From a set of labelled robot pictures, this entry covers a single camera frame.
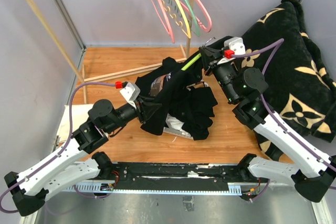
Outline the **lime green hanger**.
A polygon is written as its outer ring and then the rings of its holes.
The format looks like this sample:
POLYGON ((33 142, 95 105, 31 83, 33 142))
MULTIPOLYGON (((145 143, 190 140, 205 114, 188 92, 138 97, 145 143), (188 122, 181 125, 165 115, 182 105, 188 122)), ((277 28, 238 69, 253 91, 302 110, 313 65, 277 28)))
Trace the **lime green hanger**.
MULTIPOLYGON (((212 37, 212 38, 210 38, 204 45, 201 46, 201 49, 204 49, 205 46, 206 46, 211 40, 215 40, 215 39, 216 39, 216 37, 212 37)), ((202 57, 202 55, 201 55, 201 53, 199 52, 196 56, 192 57, 191 60, 189 60, 189 61, 188 61, 188 62, 181 68, 181 70, 182 70, 182 71, 186 71, 191 65, 193 65, 194 63, 196 63, 196 62, 199 60, 199 58, 201 58, 201 57, 202 57)))

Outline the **mint green hanger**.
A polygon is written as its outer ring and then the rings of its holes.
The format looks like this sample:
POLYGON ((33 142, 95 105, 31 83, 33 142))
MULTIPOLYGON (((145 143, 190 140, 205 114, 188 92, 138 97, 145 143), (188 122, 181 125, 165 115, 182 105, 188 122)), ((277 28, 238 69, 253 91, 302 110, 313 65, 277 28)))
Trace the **mint green hanger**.
POLYGON ((188 0, 168 0, 167 4, 164 4, 164 0, 162 0, 162 3, 165 11, 181 27, 187 38, 191 39, 191 32, 197 37, 200 36, 199 19, 195 16, 188 0))

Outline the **pink hanger with metal hook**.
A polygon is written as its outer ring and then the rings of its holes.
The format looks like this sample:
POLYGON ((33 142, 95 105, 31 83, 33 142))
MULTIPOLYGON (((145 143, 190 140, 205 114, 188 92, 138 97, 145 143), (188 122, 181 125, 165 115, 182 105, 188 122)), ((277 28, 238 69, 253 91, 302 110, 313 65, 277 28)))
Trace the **pink hanger with metal hook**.
POLYGON ((165 8, 161 2, 161 0, 151 0, 153 7, 156 11, 156 14, 161 22, 161 24, 163 25, 165 31, 167 32, 167 34, 170 37, 170 40, 172 43, 175 43, 175 37, 173 34, 173 30, 169 21, 169 18, 167 16, 167 13, 165 11, 165 8))

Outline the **black t shirt with print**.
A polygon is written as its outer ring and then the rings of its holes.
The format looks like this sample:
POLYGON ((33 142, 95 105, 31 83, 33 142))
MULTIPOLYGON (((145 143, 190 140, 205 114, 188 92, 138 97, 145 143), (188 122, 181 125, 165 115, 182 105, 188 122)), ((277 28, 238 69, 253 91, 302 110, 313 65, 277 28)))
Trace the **black t shirt with print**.
POLYGON ((190 133, 195 141, 209 136, 215 116, 213 107, 218 105, 210 87, 184 89, 172 100, 169 114, 183 123, 182 130, 190 133))

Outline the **pink plastic hanger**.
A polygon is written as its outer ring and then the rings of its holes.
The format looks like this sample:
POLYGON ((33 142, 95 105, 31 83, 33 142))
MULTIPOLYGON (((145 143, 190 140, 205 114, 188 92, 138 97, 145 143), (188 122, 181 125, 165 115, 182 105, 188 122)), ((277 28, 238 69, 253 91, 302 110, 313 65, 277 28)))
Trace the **pink plastic hanger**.
POLYGON ((191 23, 189 24, 190 31, 192 31, 197 37, 200 36, 200 30, 208 33, 212 29, 212 19, 206 10, 205 6, 200 0, 179 0, 181 9, 184 9, 184 14, 191 18, 191 23), (202 11, 204 17, 206 18, 207 25, 204 25, 200 19, 194 13, 194 4, 196 4, 202 11))

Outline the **yellow hanger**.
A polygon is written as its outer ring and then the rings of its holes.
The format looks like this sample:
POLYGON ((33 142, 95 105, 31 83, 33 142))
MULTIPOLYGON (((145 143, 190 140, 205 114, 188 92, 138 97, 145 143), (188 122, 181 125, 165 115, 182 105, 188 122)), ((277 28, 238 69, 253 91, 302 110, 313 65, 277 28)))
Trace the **yellow hanger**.
POLYGON ((181 29, 184 35, 190 39, 192 36, 188 11, 190 4, 188 0, 151 0, 154 6, 154 9, 165 28, 166 32, 171 38, 172 42, 175 42, 173 35, 173 29, 171 23, 168 21, 168 18, 174 20, 177 26, 181 29))

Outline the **white t shirt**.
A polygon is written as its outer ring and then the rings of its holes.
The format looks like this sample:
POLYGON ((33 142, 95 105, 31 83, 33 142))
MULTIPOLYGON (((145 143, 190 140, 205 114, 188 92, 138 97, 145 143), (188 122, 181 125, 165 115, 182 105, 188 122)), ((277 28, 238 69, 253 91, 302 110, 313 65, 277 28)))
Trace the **white t shirt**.
POLYGON ((168 114, 165 121, 166 121, 168 128, 174 129, 180 132, 183 131, 182 127, 184 123, 178 120, 176 117, 173 117, 168 114))

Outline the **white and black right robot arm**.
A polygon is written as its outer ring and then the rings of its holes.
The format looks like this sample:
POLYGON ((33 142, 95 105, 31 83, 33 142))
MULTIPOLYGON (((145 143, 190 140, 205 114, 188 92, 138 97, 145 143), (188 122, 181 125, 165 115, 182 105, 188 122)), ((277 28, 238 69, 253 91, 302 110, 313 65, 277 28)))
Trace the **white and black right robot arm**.
POLYGON ((199 48, 207 76, 214 75, 228 103, 234 104, 238 121, 271 141, 286 154, 292 164, 247 154, 238 164, 238 177, 244 182, 253 178, 274 180, 295 188, 305 199, 320 202, 335 180, 335 156, 318 150, 295 132, 269 107, 262 94, 268 88, 257 68, 237 71, 224 50, 199 48))

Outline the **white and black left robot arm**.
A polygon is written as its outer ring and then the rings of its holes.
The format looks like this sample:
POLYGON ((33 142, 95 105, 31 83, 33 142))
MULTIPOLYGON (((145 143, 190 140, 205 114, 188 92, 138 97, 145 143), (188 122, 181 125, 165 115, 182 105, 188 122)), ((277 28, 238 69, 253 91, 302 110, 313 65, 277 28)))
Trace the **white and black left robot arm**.
POLYGON ((93 153, 130 121, 139 119, 145 123, 161 107, 160 103, 142 98, 118 109, 107 99, 95 102, 88 111, 88 119, 69 134, 70 138, 61 147, 25 171, 5 175, 7 191, 16 206, 12 212, 28 216, 70 185, 88 178, 108 179, 112 175, 112 166, 105 154, 90 158, 87 165, 76 166, 74 163, 93 153))

